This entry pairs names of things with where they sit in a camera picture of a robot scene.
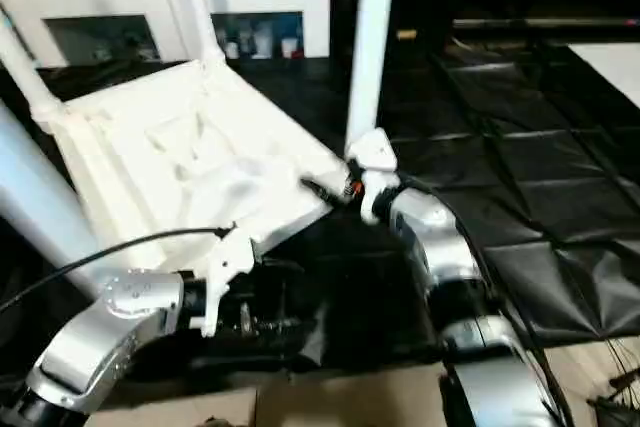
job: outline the black plastic sheet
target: black plastic sheet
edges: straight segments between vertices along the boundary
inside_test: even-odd
[[[116,65],[45,76],[66,99],[163,67]],[[233,67],[342,152],[348,73],[324,60]],[[12,108],[24,109],[15,87],[6,78],[0,84],[3,97],[7,92],[15,99]],[[640,333],[640,112],[591,68],[566,49],[545,47],[399,56],[388,62],[379,122],[400,169],[451,204],[546,345]],[[40,141],[55,159],[46,142]],[[400,245],[384,227],[334,211],[271,257],[289,267],[260,266],[234,281],[223,302],[220,336],[203,340],[188,332],[150,346],[138,356],[131,385],[172,378],[181,386],[173,385],[173,394],[191,393],[202,383],[210,390],[212,377],[215,388],[233,384],[224,379],[238,371],[362,371],[438,359]],[[5,268],[4,282],[21,268]],[[19,315],[37,330],[33,302],[26,301]],[[237,328],[242,303],[256,318],[250,336]],[[15,370],[27,369],[35,359],[16,349],[24,334],[5,327],[11,341],[2,352],[20,360]]]

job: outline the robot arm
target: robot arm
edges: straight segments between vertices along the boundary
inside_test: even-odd
[[[0,426],[80,426],[125,374],[133,354],[181,328],[215,333],[227,283],[254,265],[251,241],[232,231],[193,272],[129,271],[71,319],[35,362],[24,385],[0,409]]]
[[[415,284],[445,346],[441,392],[455,427],[562,425],[511,322],[502,314],[451,210],[435,195],[401,185],[381,129],[349,149],[364,185],[361,217],[382,222],[405,245]]]

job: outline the black cable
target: black cable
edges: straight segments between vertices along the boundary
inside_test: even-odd
[[[451,208],[451,205],[441,196],[437,195],[436,191],[431,186],[426,184],[424,181],[410,174],[406,174],[400,171],[396,172],[396,174],[398,175],[398,177],[400,178],[403,184],[409,187],[414,187],[418,190],[422,190],[423,192],[426,192],[428,194],[437,196],[438,200],[440,200],[449,210],[451,210],[451,212],[455,213],[455,210]],[[458,220],[458,228],[460,228],[463,235],[467,239],[470,239],[468,232],[465,230],[464,225],[462,224],[462,222],[460,222],[460,220]],[[549,365],[549,360],[547,359],[547,355],[540,344],[538,334],[533,328],[533,324],[529,320],[528,316],[525,314],[524,309],[522,309],[522,307],[519,305],[518,301],[516,300],[515,294],[511,290],[509,284],[504,280],[504,278],[502,277],[498,269],[491,268],[491,271],[489,271],[489,268],[490,268],[489,266],[491,264],[489,264],[485,260],[482,252],[479,249],[474,248],[474,251],[475,251],[474,253],[476,254],[476,260],[478,261],[478,265],[483,267],[483,270],[485,271],[486,274],[490,276],[490,278],[493,277],[494,285],[499,286],[501,288],[501,291],[505,294],[507,300],[516,311],[516,314],[518,315],[520,322],[524,326],[527,338],[529,340],[531,353],[533,354],[534,358],[536,359],[536,362],[538,362],[538,364],[540,365],[540,368],[542,369],[542,373],[544,374],[545,380],[547,381],[547,387],[549,388],[549,392],[553,397],[553,400],[556,406],[560,409],[560,412],[564,419],[565,426],[575,427],[573,416],[571,414],[571,408],[569,407],[569,402],[567,401],[567,398],[565,397],[564,392],[560,387],[558,379],[553,374],[551,366]],[[522,332],[519,332],[520,330],[518,328],[519,324],[508,308],[503,309],[503,315],[512,324],[514,330],[518,333],[518,336],[521,338],[521,341],[524,344],[526,344],[526,342],[524,342],[524,339],[522,339]]]
[[[638,356],[634,352],[632,352],[626,345],[624,345],[622,343],[622,341],[620,341],[619,339],[614,340],[614,342],[616,344],[618,344],[618,346],[621,349],[623,349],[622,355],[624,356],[624,360],[627,361],[629,366],[633,365],[633,361],[629,360],[629,357],[628,357],[627,353],[630,354],[634,358],[634,360],[636,362],[636,366],[634,368],[632,368],[630,371],[627,370],[627,368],[623,364],[624,374],[631,374],[631,373],[637,372],[638,368],[639,368],[639,366],[637,365],[638,364]],[[635,403],[638,404],[638,408],[640,408],[640,400],[638,399],[638,394],[636,393],[636,390],[632,387],[632,385],[635,382],[636,382],[636,379],[634,378],[631,382],[629,382],[629,385],[627,386],[626,390],[628,390],[628,392],[629,392],[629,400],[631,402],[631,407],[635,408],[635,405],[634,405],[634,399],[635,399]]]
[[[151,242],[158,239],[164,239],[166,237],[177,237],[181,235],[193,235],[193,234],[214,234],[218,237],[224,237],[229,233],[228,229],[220,229],[215,227],[197,227],[192,229],[175,229],[175,230],[166,230],[163,232],[156,232],[155,234],[145,235],[144,237],[138,237],[137,239],[128,240],[126,242],[122,242],[121,244],[113,245],[104,250],[100,250],[94,254],[88,255],[82,259],[76,260],[75,262],[71,262],[51,274],[43,277],[42,279],[34,282],[26,289],[14,295],[11,299],[0,305],[0,315],[4,313],[5,310],[13,307],[15,304],[20,302],[24,297],[33,293],[35,290],[41,288],[42,286],[48,284],[52,280],[55,280],[63,275],[67,275],[69,272],[72,272],[80,267],[83,267],[91,262],[95,262],[96,260],[102,259],[111,254],[115,254],[116,252],[120,252],[121,250],[129,249],[131,247],[135,247],[136,245],[144,244],[147,242]]]
[[[620,358],[620,355],[618,354],[618,351],[615,349],[615,347],[613,346],[613,344],[611,343],[610,340],[607,340],[605,342],[607,344],[607,347],[609,348],[609,352],[611,352],[611,358],[613,359],[614,364],[616,364],[616,368],[618,369],[618,374],[620,376],[624,376],[626,375],[627,372],[627,368],[624,365],[624,362],[622,361],[622,359]],[[625,389],[622,389],[619,393],[622,394],[622,405],[625,405],[625,398],[624,398],[624,392],[625,390],[628,390],[629,393],[629,405],[633,406],[633,399],[631,397],[631,390],[627,387]]]

